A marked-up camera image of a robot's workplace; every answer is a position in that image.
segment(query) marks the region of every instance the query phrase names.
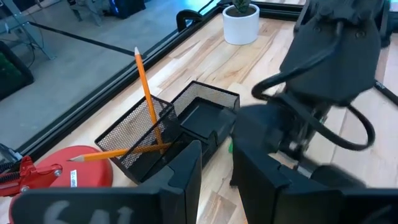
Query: yellow pencil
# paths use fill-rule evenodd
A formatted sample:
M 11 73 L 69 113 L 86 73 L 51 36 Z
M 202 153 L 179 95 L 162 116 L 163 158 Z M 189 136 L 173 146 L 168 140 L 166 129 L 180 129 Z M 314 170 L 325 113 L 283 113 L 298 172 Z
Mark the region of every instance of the yellow pencil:
M 170 145 L 171 145 L 171 143 L 158 144 L 158 145 L 154 145 L 154 146 L 137 146 L 133 153 L 159 151 L 159 150 L 168 148 Z M 73 162 L 97 161 L 97 160 L 101 160 L 101 159 L 113 158 L 116 156 L 123 156 L 128 151 L 129 151 L 128 149 L 118 149 L 118 150 L 107 151 L 107 152 L 95 152 L 95 153 L 80 155 L 80 156 L 74 157 L 72 159 L 69 159 L 68 161 L 73 161 Z
M 139 76 L 140 76 L 140 79 L 141 79 L 141 82 L 142 82 L 142 87 L 144 89 L 145 98 L 147 100 L 147 105 L 148 105 L 148 109 L 149 109 L 150 118 L 152 120 L 152 124 L 155 125 L 156 122 L 157 122 L 157 119 L 156 119 L 156 113 L 155 113 L 155 109 L 154 109 L 154 104 L 152 102 L 152 97 L 150 96 L 148 81 L 147 81 L 147 77 L 145 76 L 144 64 L 142 62 L 141 54 L 139 53 L 137 47 L 134 49 L 134 55 L 135 55 L 135 58 L 136 58 L 137 68 L 138 68 Z M 156 141 L 157 141 L 158 144 L 163 144 L 162 132 L 160 131 L 160 129 L 158 127 L 155 127 L 155 137 L 156 137 Z M 163 148 L 160 149 L 160 153 L 161 154 L 164 153 Z

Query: mesh pencil holder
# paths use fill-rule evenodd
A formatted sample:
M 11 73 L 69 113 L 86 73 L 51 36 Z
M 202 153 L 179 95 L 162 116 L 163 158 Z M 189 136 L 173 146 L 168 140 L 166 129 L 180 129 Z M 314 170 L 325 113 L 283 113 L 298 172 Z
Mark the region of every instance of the mesh pencil holder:
M 155 125 L 144 97 L 95 140 L 103 151 L 129 149 L 111 160 L 135 183 L 142 182 L 181 132 L 173 105 L 151 97 L 157 117 Z
M 232 130 L 239 94 L 192 81 L 172 104 L 182 129 L 208 146 L 202 151 L 205 165 Z

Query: wooden table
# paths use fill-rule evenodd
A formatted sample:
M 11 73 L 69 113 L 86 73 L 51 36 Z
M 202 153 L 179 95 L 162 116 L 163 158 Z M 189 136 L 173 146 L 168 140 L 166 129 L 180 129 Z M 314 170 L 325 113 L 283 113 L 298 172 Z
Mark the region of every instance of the wooden table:
M 250 95 L 251 87 L 279 71 L 293 39 L 293 26 L 293 22 L 261 19 L 259 37 L 254 43 L 229 45 L 224 41 L 222 17 L 218 15 L 147 71 L 152 94 L 170 101 L 192 80 L 198 80 L 239 93 L 242 105 L 264 103 Z M 398 36 L 393 34 L 391 46 L 380 56 L 377 79 L 398 93 L 398 86 L 394 85 L 398 82 L 397 59 Z M 141 83 L 133 83 L 46 155 L 78 144 L 96 147 L 94 140 L 143 96 Z M 308 156 L 320 163 L 335 163 L 370 186 L 395 187 L 398 184 L 397 108 L 376 90 L 363 93 L 353 104 L 373 122 L 377 133 L 375 145 L 364 152 L 351 152 L 316 135 Z M 333 108 L 326 125 L 352 141 L 363 142 L 366 138 L 361 124 L 345 109 Z M 198 223 L 244 223 L 238 191 L 229 187 L 233 163 L 229 144 L 227 139 L 203 170 Z M 114 186 L 135 186 L 115 165 L 113 168 Z M 9 201 L 2 199 L 0 223 L 8 221 Z

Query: black metal frame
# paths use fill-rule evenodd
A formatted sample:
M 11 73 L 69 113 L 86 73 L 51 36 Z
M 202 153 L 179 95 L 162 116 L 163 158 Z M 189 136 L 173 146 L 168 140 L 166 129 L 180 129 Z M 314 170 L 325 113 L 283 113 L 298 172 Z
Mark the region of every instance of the black metal frame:
M 303 9 L 303 6 L 293 4 L 277 4 L 268 2 L 252 3 L 259 7 L 260 17 L 283 21 L 296 21 L 299 18 L 301 10 Z M 202 16 L 194 16 L 195 14 L 192 12 L 188 13 L 187 16 L 184 16 L 184 11 L 180 12 L 177 16 L 178 33 L 176 31 L 172 32 L 168 36 L 169 39 L 163 39 L 149 51 L 144 53 L 145 69 L 148 70 L 153 67 L 157 62 L 162 60 L 163 57 L 173 51 L 174 48 L 205 26 L 207 22 L 209 22 L 217 14 L 221 13 L 225 7 L 225 4 L 218 4 Z M 395 21 L 398 24 L 398 20 L 395 19 L 398 18 L 398 13 L 392 12 L 391 14 L 394 18 L 394 25 Z M 187 26 L 187 20 L 193 20 L 193 22 Z M 50 27 L 48 28 L 49 29 L 47 30 L 56 32 L 55 29 Z M 138 78 L 139 74 L 136 64 L 135 62 L 131 62 L 129 65 L 115 74 L 115 76 L 103 83 L 95 91 L 91 92 L 70 110 L 61 115 L 61 117 L 56 119 L 52 124 L 36 134 L 32 139 L 28 140 L 25 144 L 18 148 L 17 151 L 23 156 L 29 155 L 33 158 L 33 160 L 37 160 L 40 156 L 45 154 L 48 150 L 54 147 L 54 145 L 68 136 L 74 129 L 79 127 L 80 124 L 82 124 L 109 100 L 122 92 Z

